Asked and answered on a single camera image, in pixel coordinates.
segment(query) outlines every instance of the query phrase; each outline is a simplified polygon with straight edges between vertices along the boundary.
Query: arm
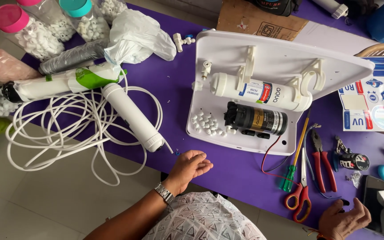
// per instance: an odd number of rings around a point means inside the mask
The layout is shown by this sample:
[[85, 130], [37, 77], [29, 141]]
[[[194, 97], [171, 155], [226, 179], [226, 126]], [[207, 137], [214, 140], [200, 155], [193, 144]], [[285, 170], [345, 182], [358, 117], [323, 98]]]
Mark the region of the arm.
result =
[[[205, 153], [197, 150], [181, 154], [162, 185], [174, 196], [182, 193], [192, 178], [208, 172], [213, 167], [205, 157]], [[164, 199], [152, 189], [129, 209], [94, 229], [84, 240], [142, 239], [166, 207]]]
[[370, 211], [357, 198], [353, 202], [354, 208], [349, 212], [342, 211], [343, 202], [340, 199], [323, 212], [319, 222], [321, 239], [344, 240], [371, 222]]

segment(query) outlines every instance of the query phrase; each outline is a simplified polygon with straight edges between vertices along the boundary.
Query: red wire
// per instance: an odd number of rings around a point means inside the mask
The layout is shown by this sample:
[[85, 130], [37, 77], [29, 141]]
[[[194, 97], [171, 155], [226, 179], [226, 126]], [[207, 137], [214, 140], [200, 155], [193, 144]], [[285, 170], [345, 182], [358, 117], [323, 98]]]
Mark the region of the red wire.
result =
[[266, 156], [268, 155], [268, 152], [269, 150], [278, 142], [278, 140], [281, 138], [281, 136], [278, 136], [278, 138], [276, 139], [276, 141], [268, 148], [268, 150], [265, 152], [264, 156], [263, 156], [263, 160], [262, 160], [262, 172], [263, 173], [266, 173], [266, 174], [269, 174], [269, 175], [272, 175], [272, 176], [275, 176], [275, 177], [279, 177], [279, 178], [283, 178], [283, 179], [286, 179], [286, 180], [289, 180], [290, 182], [296, 184], [296, 185], [299, 185], [298, 183], [294, 182], [294, 181], [291, 181], [290, 179], [286, 178], [286, 177], [283, 177], [283, 176], [279, 176], [279, 175], [276, 175], [276, 174], [272, 174], [272, 173], [269, 173], [269, 172], [265, 172], [263, 170], [263, 164], [264, 164], [264, 160], [266, 159]]

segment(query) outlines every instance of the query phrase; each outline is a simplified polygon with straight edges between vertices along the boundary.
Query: sticker sheet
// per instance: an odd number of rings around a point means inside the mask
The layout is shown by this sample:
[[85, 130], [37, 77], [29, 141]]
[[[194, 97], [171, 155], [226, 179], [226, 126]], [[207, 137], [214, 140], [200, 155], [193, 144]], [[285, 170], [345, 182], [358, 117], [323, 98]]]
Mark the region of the sticker sheet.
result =
[[365, 57], [376, 64], [373, 75], [339, 89], [344, 131], [384, 132], [384, 57]]

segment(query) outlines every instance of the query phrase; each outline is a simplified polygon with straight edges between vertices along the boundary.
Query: yellow screwdriver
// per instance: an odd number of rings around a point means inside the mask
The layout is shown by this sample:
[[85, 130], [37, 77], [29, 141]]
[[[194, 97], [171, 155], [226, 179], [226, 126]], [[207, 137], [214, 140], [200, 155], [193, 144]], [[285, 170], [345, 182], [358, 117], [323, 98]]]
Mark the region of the yellow screwdriver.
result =
[[291, 187], [293, 186], [292, 181], [294, 180], [294, 173], [297, 170], [297, 167], [296, 167], [297, 158], [299, 157], [299, 152], [300, 152], [300, 149], [302, 147], [303, 138], [305, 137], [306, 128], [308, 127], [310, 114], [311, 114], [311, 108], [309, 108], [308, 115], [305, 119], [305, 125], [303, 126], [303, 130], [302, 130], [302, 134], [300, 136], [299, 144], [297, 145], [297, 148], [296, 148], [296, 155], [294, 156], [293, 165], [290, 165], [288, 168], [288, 174], [287, 174], [286, 178], [290, 179], [291, 181], [289, 181], [287, 179], [284, 180], [284, 186], [282, 187], [282, 189], [286, 192], [291, 192]]

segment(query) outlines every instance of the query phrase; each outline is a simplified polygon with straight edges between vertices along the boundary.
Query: coiled white tube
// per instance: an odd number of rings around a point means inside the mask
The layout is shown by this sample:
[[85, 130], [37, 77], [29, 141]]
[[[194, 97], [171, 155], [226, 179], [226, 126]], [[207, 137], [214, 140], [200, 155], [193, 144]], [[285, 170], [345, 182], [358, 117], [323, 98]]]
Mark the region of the coiled white tube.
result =
[[[149, 94], [152, 97], [152, 99], [155, 101], [155, 104], [157, 106], [158, 116], [157, 116], [157, 122], [155, 123], [154, 126], [158, 131], [163, 121], [163, 110], [160, 102], [154, 95], [152, 95], [149, 91], [147, 91], [144, 88], [135, 87], [135, 86], [129, 87], [127, 83], [127, 76], [125, 75], [124, 70], [121, 69], [121, 73], [124, 75], [124, 79], [125, 79], [125, 87], [124, 87], [125, 93], [128, 93], [129, 90], [142, 91]], [[6, 130], [6, 138], [9, 141], [7, 146], [7, 157], [10, 163], [15, 168], [22, 171], [41, 170], [43, 168], [50, 166], [51, 164], [53, 164], [59, 159], [70, 156], [74, 153], [77, 153], [79, 151], [82, 151], [84, 149], [87, 149], [93, 146], [97, 146], [97, 149], [94, 152], [94, 156], [91, 161], [91, 170], [93, 171], [93, 174], [94, 176], [96, 176], [96, 178], [98, 178], [100, 181], [102, 181], [103, 183], [109, 186], [117, 186], [118, 184], [120, 184], [120, 178], [118, 177], [118, 174], [125, 175], [125, 176], [133, 175], [140, 172], [145, 166], [147, 154], [146, 154], [146, 149], [143, 145], [142, 145], [142, 148], [143, 148], [145, 157], [144, 157], [142, 166], [137, 171], [131, 172], [131, 173], [124, 173], [124, 172], [117, 171], [110, 165], [104, 153], [104, 147], [103, 147], [104, 142], [112, 141], [116, 144], [125, 145], [125, 146], [140, 145], [140, 142], [137, 141], [134, 143], [125, 143], [114, 138], [109, 132], [106, 131], [106, 129], [112, 125], [122, 130], [125, 130], [126, 132], [136, 137], [134, 133], [131, 132], [129, 129], [114, 123], [114, 120], [116, 119], [117, 115], [114, 113], [114, 109], [112, 106], [110, 107], [110, 114], [106, 112], [106, 109], [104, 107], [106, 106], [108, 101], [104, 99], [101, 93], [91, 90], [90, 92], [84, 92], [84, 93], [67, 94], [64, 96], [54, 96], [53, 98], [50, 99], [50, 103], [45, 110], [23, 115], [24, 107], [26, 107], [30, 103], [31, 102], [26, 102], [19, 107], [19, 109], [15, 112], [13, 116], [13, 122], [7, 127], [7, 130]], [[78, 114], [71, 111], [67, 111], [66, 108], [69, 108], [69, 107], [82, 109], [83, 112], [81, 114]], [[45, 119], [45, 116], [48, 116], [47, 113], [50, 114], [50, 119], [48, 120], [48, 123], [45, 124], [44, 119]], [[80, 117], [80, 119], [65, 128], [61, 128], [57, 121], [57, 117], [61, 113], [71, 114], [71, 115]], [[26, 133], [24, 126], [27, 123], [29, 123], [31, 120], [39, 116], [41, 117], [41, 127], [44, 132], [44, 136], [31, 137], [29, 136], [28, 133]], [[94, 134], [92, 136], [90, 136], [88, 139], [78, 144], [66, 144], [67, 141], [75, 138], [78, 134], [80, 134], [90, 123], [94, 123], [94, 128], [95, 128]], [[51, 127], [53, 126], [56, 127], [57, 129], [55, 133], [51, 133], [50, 131]], [[11, 127], [13, 127], [15, 131], [10, 136], [9, 130], [11, 129]], [[32, 144], [31, 145], [21, 144], [15, 141], [14, 139], [16, 138], [17, 135], [20, 135], [24, 138], [31, 140]], [[168, 145], [167, 141], [165, 142], [170, 152], [173, 153], [173, 150]], [[19, 166], [13, 161], [11, 156], [12, 144], [25, 147], [25, 148], [42, 149], [42, 151], [40, 151], [36, 156], [30, 159], [24, 166]], [[40, 157], [44, 152], [46, 152], [49, 149], [58, 151], [56, 157], [33, 164], [38, 157]], [[115, 184], [106, 182], [105, 180], [100, 178], [95, 172], [94, 161], [98, 153], [100, 153], [100, 155], [103, 157], [103, 160], [105, 161], [105, 163], [107, 164], [111, 172], [114, 174], [116, 178]]]

